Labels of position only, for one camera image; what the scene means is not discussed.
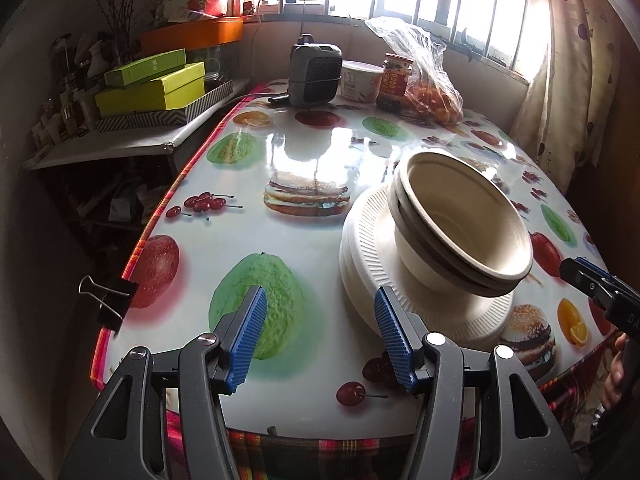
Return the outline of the person right hand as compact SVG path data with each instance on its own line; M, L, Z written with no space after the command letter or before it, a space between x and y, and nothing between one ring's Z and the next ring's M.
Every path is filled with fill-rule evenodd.
M611 364L608 377L605 379L601 403L608 411L615 406L623 395L622 382L625 377L624 355L627 335L621 334L615 341L616 356Z

